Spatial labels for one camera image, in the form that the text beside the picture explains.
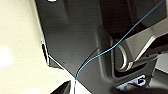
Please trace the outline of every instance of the cable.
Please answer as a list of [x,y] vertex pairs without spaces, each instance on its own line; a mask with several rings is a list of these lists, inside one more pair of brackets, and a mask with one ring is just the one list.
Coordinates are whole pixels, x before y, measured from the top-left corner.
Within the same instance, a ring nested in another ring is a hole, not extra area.
[[76,73],[76,77],[75,77],[75,85],[74,85],[74,94],[75,94],[75,86],[76,86],[76,81],[78,79],[78,75],[80,73],[80,71],[93,59],[109,52],[110,50],[112,50],[113,48],[115,48],[140,22],[142,22],[149,14],[151,14],[164,0],[161,0],[154,8],[152,8],[142,19],[140,19],[114,46],[112,46],[111,48],[107,49],[106,51],[94,56],[93,58],[89,59],[85,64],[83,64],[82,67],[79,68],[79,70]]

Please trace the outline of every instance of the white wall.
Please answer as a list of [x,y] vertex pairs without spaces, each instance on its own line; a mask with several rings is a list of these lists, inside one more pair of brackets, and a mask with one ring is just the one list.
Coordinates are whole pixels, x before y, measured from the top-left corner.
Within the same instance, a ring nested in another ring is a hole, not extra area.
[[[74,79],[47,66],[34,0],[0,0],[0,94],[49,94]],[[88,91],[77,84],[77,94]]]

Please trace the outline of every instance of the black device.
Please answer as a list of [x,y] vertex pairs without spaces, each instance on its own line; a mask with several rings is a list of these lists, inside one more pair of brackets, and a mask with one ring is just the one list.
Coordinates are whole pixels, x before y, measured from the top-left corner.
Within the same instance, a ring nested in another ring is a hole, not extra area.
[[[158,2],[159,0],[36,0],[46,40],[46,45],[43,46],[47,46],[48,54],[75,77],[83,63],[112,47]],[[164,18],[165,2],[127,38]],[[91,93],[108,94],[112,87],[124,87],[124,83],[129,81],[138,81],[144,87],[149,84],[150,79],[144,81],[141,78],[152,76],[156,55],[144,56],[135,61],[139,65],[126,71],[118,71],[115,65],[120,61],[116,60],[116,55],[122,56],[122,53],[116,54],[116,51],[117,48],[91,61],[80,72],[78,81]],[[49,66],[59,68],[51,59]]]

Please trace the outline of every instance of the thin wire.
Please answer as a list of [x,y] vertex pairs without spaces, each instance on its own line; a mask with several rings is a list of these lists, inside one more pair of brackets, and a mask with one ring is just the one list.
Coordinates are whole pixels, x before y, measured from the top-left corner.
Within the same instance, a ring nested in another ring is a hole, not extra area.
[[74,85],[74,94],[75,94],[75,86],[76,86],[76,81],[78,79],[78,75],[80,73],[80,71],[93,59],[109,52],[110,50],[112,50],[113,48],[115,48],[140,22],[142,22],[149,14],[151,14],[157,7],[159,7],[159,5],[165,0],[161,0],[153,9],[151,9],[142,19],[140,19],[114,46],[112,46],[111,48],[107,49],[106,51],[94,56],[93,58],[89,59],[78,71],[75,77],[75,85]]

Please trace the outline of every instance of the white surface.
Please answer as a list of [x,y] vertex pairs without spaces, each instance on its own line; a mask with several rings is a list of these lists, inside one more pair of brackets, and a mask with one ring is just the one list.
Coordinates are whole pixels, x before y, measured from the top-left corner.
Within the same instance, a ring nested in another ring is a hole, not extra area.
[[[0,94],[49,94],[74,78],[47,66],[32,0],[0,0]],[[88,94],[77,83],[76,94]]]

